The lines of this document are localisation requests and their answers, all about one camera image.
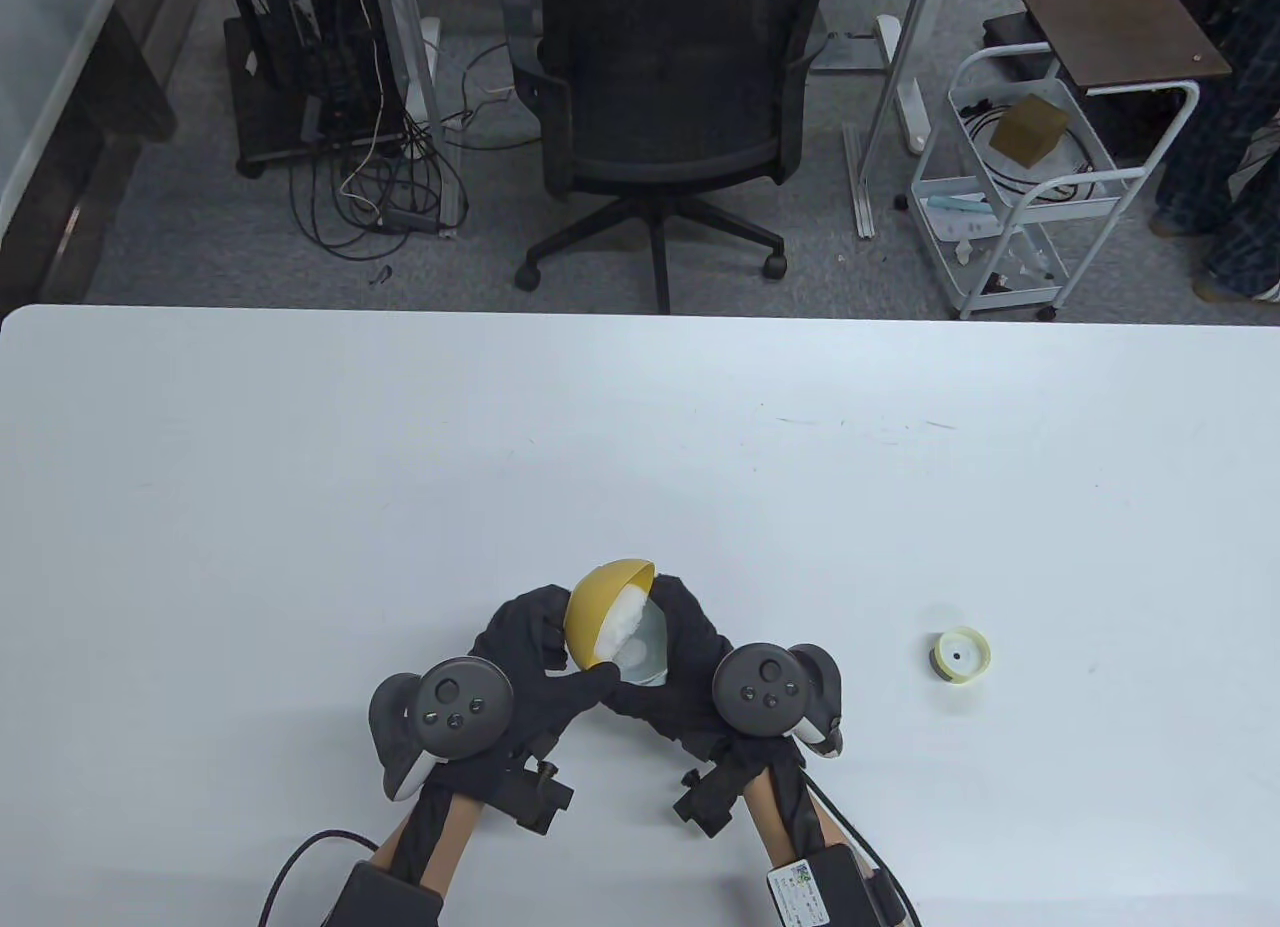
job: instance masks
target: chair base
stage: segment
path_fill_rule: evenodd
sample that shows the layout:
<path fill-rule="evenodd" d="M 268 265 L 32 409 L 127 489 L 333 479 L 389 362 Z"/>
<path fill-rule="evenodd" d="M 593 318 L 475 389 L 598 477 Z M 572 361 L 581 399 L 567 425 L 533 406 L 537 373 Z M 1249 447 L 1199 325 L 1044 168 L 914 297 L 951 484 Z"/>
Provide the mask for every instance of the chair base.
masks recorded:
<path fill-rule="evenodd" d="M 525 264 L 516 271 L 516 287 L 521 291 L 535 291 L 541 282 L 541 273 L 538 264 L 553 254 L 558 254 L 566 247 L 585 241 L 588 237 L 598 236 L 603 230 L 617 227 L 623 220 L 632 218 L 644 220 L 649 228 L 649 247 L 653 252 L 653 278 L 658 292 L 658 310 L 663 314 L 671 312 L 671 286 L 667 279 L 667 233 L 666 223 L 669 216 L 681 216 L 686 220 L 703 224 L 722 233 L 741 237 L 745 241 L 759 243 L 773 252 L 764 261 L 762 273 L 769 280 L 781 280 L 787 273 L 786 243 L 782 237 L 772 230 L 745 220 L 727 210 L 721 210 L 713 204 L 708 204 L 699 197 L 620 197 L 605 204 L 594 214 L 588 214 L 581 220 L 570 224 L 562 232 L 535 243 L 525 254 Z"/>

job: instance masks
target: white cotton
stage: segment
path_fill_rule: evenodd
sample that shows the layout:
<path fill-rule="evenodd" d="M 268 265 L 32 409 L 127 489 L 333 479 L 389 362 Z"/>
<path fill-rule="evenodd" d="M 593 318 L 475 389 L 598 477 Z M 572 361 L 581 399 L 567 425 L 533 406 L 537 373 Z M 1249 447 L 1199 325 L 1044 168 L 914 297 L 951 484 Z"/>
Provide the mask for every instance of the white cotton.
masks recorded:
<path fill-rule="evenodd" d="M 644 604 L 648 599 L 649 594 L 635 584 L 627 584 L 626 588 L 622 588 L 613 607 L 604 615 L 604 622 L 600 624 L 600 633 L 595 638 L 595 657 L 602 661 L 617 659 L 618 666 L 631 666 L 631 663 L 622 663 L 618 652 L 640 626 L 640 617 L 644 616 Z M 644 644 L 640 644 L 640 649 L 644 652 Z"/>
<path fill-rule="evenodd" d="M 649 657 L 649 645 L 637 636 L 628 638 L 613 656 L 613 662 L 622 670 L 639 667 Z"/>

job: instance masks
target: yellow bowl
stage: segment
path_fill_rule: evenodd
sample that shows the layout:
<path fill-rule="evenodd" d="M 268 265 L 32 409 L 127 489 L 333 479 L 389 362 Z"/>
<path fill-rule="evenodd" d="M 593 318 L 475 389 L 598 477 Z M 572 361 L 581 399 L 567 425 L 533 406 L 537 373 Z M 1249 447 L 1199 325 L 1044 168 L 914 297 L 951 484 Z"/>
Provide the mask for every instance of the yellow bowl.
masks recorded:
<path fill-rule="evenodd" d="M 613 659 L 612 654 L 599 657 L 596 653 L 600 629 L 605 626 L 605 618 L 620 602 L 632 607 L 639 597 L 639 604 L 635 607 L 643 606 L 649 598 L 657 572 L 649 561 L 623 560 L 604 563 L 579 581 L 570 594 L 568 608 L 564 612 L 564 645 L 576 666 L 589 670 L 596 663 Z M 636 622 L 639 624 L 639 612 Z M 635 627 L 627 631 L 627 636 L 632 633 Z"/>

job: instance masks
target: metal frame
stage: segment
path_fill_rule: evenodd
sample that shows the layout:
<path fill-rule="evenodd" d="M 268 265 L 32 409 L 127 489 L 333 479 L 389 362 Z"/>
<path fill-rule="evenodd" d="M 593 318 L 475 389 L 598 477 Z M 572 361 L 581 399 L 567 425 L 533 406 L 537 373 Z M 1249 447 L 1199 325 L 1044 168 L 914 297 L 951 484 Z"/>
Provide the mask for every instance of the metal frame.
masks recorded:
<path fill-rule="evenodd" d="M 923 154 L 933 136 L 919 83 L 914 78 L 904 83 L 902 77 L 916 46 L 923 45 L 932 35 L 941 5 L 942 0 L 911 0 L 902 15 L 901 36 L 890 38 L 886 36 L 890 31 L 882 32 L 887 69 L 884 69 L 884 86 L 881 87 L 865 145 L 860 142 L 856 124 L 846 122 L 842 127 L 845 160 L 849 165 L 849 184 L 854 200 L 854 222 L 858 227 L 858 236 L 863 239 L 870 239 L 876 236 L 876 218 L 867 189 L 867 174 L 884 132 L 890 105 L 896 105 L 899 110 L 899 119 L 909 150 Z"/>
<path fill-rule="evenodd" d="M 399 36 L 401 50 L 404 54 L 404 63 L 413 68 L 417 82 L 421 85 L 428 129 L 443 157 L 445 156 L 443 154 L 444 124 L 440 122 L 440 104 L 435 96 L 435 78 L 431 76 L 433 67 L 426 55 L 426 44 L 422 40 L 422 18 L 419 13 L 417 0 L 388 0 L 388 3 L 392 5 L 392 17 Z M 454 147 L 448 154 L 453 172 L 449 172 L 448 168 L 440 172 L 440 237 L 456 237 L 457 227 L 462 220 L 461 150 L 461 147 Z"/>
<path fill-rule="evenodd" d="M 938 140 L 938 131 L 933 131 L 929 137 L 929 142 L 925 145 L 924 152 L 920 156 L 920 163 L 915 168 L 915 174 L 911 178 L 911 189 L 909 196 L 910 214 L 915 219 L 916 227 L 920 228 L 920 233 L 929 243 L 933 260 L 942 270 L 947 284 L 947 292 L 960 319 L 968 319 L 974 310 L 992 310 L 997 307 L 1025 306 L 1029 303 L 1043 302 L 1047 302 L 1048 306 L 1039 311 L 1041 319 L 1052 320 L 1056 318 L 1057 311 L 1066 303 L 1073 291 L 1075 291 L 1076 286 L 1080 283 L 1080 278 L 1083 278 L 1089 264 L 1097 259 L 1098 251 L 1102 250 L 1102 245 L 1106 242 L 1107 237 L 1111 236 L 1116 223 L 1120 220 L 1120 215 L 1124 214 L 1130 204 L 1133 204 L 1133 198 L 1138 196 L 1142 186 L 1161 163 L 1161 159 L 1164 159 L 1170 145 L 1183 131 L 1183 127 L 1199 102 L 1199 86 L 1194 81 L 1120 85 L 1094 87 L 1093 90 L 1087 91 L 1087 96 L 1101 96 L 1106 93 L 1180 90 L 1183 91 L 1184 100 L 1179 113 L 1174 117 L 1174 122 L 1170 123 L 1170 127 L 1165 131 L 1164 136 L 1161 136 L 1160 142 L 1151 151 L 1146 163 L 1140 166 L 1108 166 L 1107 169 L 1102 169 L 1102 172 L 1069 173 L 1060 177 L 1051 177 L 1037 183 L 1037 186 L 1032 187 L 1024 195 L 1020 195 L 1016 201 L 1012 201 L 1011 205 L 1006 206 L 1006 197 L 1004 195 L 998 195 L 998 191 L 996 191 L 995 184 L 991 182 L 991 177 L 984 175 L 986 168 L 982 164 L 982 156 L 979 155 L 974 141 L 970 140 L 968 131 L 964 131 L 964 120 L 957 108 L 956 93 L 960 87 L 961 78 L 977 63 L 991 60 L 993 58 L 1015 58 L 1015 55 L 1021 54 L 1052 54 L 1052 51 L 1053 50 L 1047 44 L 1015 44 L 979 50 L 966 58 L 964 63 L 956 68 L 956 72 L 951 77 L 951 82 L 947 86 L 946 100 L 938 110 L 940 115 L 937 122 L 952 122 L 952 124 L 959 125 L 965 159 L 970 163 L 970 165 L 977 164 L 975 175 L 945 178 L 941 181 L 924 179 L 924 172 L 928 168 L 929 159 L 932 159 Z M 1001 87 L 1002 90 L 1018 90 L 1018 87 L 1021 87 L 1025 93 L 1046 92 L 1050 87 L 1052 87 L 1052 90 L 1060 90 L 1059 86 L 1061 82 L 1057 79 L 1060 64 L 1057 58 L 1053 58 L 1047 76 L 1043 78 L 1038 81 L 1020 81 L 1012 85 L 1002 82 Z M 1083 117 L 1083 113 L 1079 113 L 1079 108 L 1075 108 L 1075 114 Z M 1093 134 L 1093 140 L 1096 140 L 1096 134 Z M 1107 192 L 1103 191 L 1105 196 L 1101 198 L 1091 196 L 1089 198 L 1070 201 L 1070 204 L 1055 204 L 1052 206 L 1052 211 L 1048 211 L 1046 206 L 1037 206 L 1034 204 L 1039 195 L 1043 195 L 1046 191 L 1051 191 L 1055 187 L 1084 183 L 1097 186 L 1117 183 L 1124 187 L 1124 192 L 1116 197 L 1114 195 L 1107 195 Z M 979 273 L 973 278 L 968 289 L 960 287 L 960 282 L 943 255 L 940 241 L 934 236 L 933 228 L 928 223 L 928 218 L 920 206 L 920 201 L 928 196 L 956 195 L 957 192 L 982 192 L 987 196 L 988 204 L 991 204 L 993 211 L 1004 223 L 1004 229 L 996 241 L 996 246 L 991 250 L 991 255 L 986 264 L 977 269 Z M 1044 224 L 1051 222 L 1097 216 L 1105 216 L 1106 223 L 1103 223 L 1101 232 L 1098 232 L 1097 237 L 1094 237 L 1093 242 L 1089 245 L 1089 250 L 1085 252 L 1084 259 L 1074 270 L 1068 271 L 1061 264 L 1057 251 L 1053 250 L 1052 241 L 1048 237 Z M 996 268 L 1001 264 L 1001 260 L 1005 259 L 1015 236 L 1029 237 L 1036 248 L 1046 254 L 1047 259 L 1050 259 L 1050 273 L 1053 274 L 1051 278 L 1053 286 L 1025 287 L 1020 289 L 1015 288 L 1004 293 L 983 293 L 987 282 L 992 274 L 996 273 Z"/>

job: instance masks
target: wooden desk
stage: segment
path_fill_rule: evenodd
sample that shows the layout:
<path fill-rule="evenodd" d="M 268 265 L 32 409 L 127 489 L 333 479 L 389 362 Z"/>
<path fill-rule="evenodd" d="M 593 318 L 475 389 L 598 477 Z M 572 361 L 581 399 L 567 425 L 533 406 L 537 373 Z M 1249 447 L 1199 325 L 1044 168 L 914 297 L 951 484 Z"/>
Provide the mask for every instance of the wooden desk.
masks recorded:
<path fill-rule="evenodd" d="M 1229 76 L 1179 0 L 1023 0 L 1083 90 Z"/>

